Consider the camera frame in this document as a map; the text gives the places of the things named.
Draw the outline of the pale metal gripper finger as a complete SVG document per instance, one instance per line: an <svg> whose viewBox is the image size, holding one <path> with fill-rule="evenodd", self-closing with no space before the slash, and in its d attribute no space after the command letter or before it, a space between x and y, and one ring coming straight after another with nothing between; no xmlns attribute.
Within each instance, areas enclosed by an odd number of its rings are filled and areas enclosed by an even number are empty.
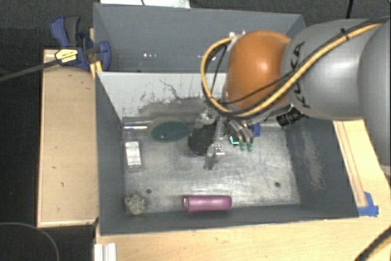
<svg viewBox="0 0 391 261"><path fill-rule="evenodd" d="M225 152L221 144L212 143L208 146L205 154L204 169L213 169L214 165L225 156Z"/></svg>
<svg viewBox="0 0 391 261"><path fill-rule="evenodd" d="M216 121L216 116L209 113L201 113L195 120L194 128L201 129L206 126L213 125Z"/></svg>

